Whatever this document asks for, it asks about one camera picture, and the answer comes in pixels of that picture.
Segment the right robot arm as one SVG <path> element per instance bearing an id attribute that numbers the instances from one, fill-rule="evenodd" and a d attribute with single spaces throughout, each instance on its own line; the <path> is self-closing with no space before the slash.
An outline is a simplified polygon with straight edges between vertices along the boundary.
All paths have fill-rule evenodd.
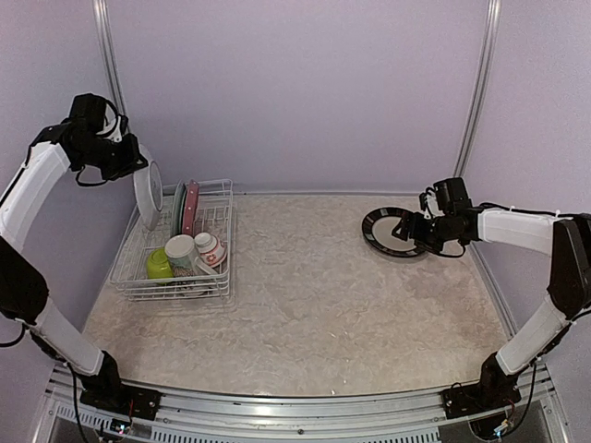
<path id="1" fill-rule="evenodd" d="M 406 212 L 391 235 L 430 253 L 449 242 L 519 250 L 545 263 L 545 294 L 528 319 L 482 364 L 472 400 L 483 410 L 509 399 L 524 370 L 552 351 L 590 306 L 590 217 L 532 213 L 491 205 L 437 216 Z"/>

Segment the red floral plate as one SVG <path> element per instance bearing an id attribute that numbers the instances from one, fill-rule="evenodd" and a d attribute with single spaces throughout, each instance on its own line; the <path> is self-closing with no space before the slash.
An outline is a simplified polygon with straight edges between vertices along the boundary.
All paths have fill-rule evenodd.
<path id="1" fill-rule="evenodd" d="M 139 153 L 147 165 L 133 173 L 134 192 L 141 221 L 147 230 L 153 231 L 163 209 L 163 183 L 158 163 L 150 152 L 139 145 Z"/>

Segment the light teal plate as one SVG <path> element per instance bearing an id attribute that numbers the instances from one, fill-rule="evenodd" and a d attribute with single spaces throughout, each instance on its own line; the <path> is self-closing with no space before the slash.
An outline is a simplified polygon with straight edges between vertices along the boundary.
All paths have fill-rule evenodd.
<path id="1" fill-rule="evenodd" d="M 171 210 L 171 221 L 170 221 L 170 236 L 174 237 L 181 234 L 182 231 L 182 217 L 183 208 L 185 205 L 186 198 L 186 184 L 180 181 L 175 189 L 173 206 Z"/>

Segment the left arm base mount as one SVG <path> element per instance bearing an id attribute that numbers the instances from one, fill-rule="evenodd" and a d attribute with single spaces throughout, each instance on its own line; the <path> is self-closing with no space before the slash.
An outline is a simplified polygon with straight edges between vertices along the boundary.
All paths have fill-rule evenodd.
<path id="1" fill-rule="evenodd" d="M 146 389 L 123 384 L 118 391 L 84 390 L 80 394 L 82 404 L 99 410 L 154 421 L 159 410 L 162 393 L 154 389 Z"/>

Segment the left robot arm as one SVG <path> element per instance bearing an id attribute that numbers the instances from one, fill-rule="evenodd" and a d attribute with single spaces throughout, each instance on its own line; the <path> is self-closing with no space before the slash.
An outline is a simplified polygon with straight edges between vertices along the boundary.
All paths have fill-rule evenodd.
<path id="1" fill-rule="evenodd" d="M 102 220 L 121 211 L 104 189 L 119 180 L 131 183 L 140 219 L 152 225 L 163 196 L 153 157 L 111 100 L 83 93 L 64 120 L 38 133 L 1 195 L 2 316 L 112 411 L 130 402 L 118 364 L 60 311 L 64 298 L 51 294 L 43 272 L 81 285 L 100 269 L 113 239 Z"/>

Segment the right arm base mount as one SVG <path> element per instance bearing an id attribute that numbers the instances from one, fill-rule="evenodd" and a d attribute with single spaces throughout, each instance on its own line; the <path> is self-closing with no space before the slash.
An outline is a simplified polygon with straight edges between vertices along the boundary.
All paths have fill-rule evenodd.
<path id="1" fill-rule="evenodd" d="M 454 383 L 440 397 L 448 420 L 508 407 L 522 399 L 517 387 L 483 392 L 478 383 Z"/>

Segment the pink polka dot dish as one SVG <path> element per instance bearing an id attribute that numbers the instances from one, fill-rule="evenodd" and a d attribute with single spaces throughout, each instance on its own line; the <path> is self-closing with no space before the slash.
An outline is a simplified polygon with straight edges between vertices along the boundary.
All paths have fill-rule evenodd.
<path id="1" fill-rule="evenodd" d="M 194 236 L 194 225 L 199 204 L 199 183 L 190 180 L 186 185 L 185 199 L 181 214 L 180 233 Z"/>

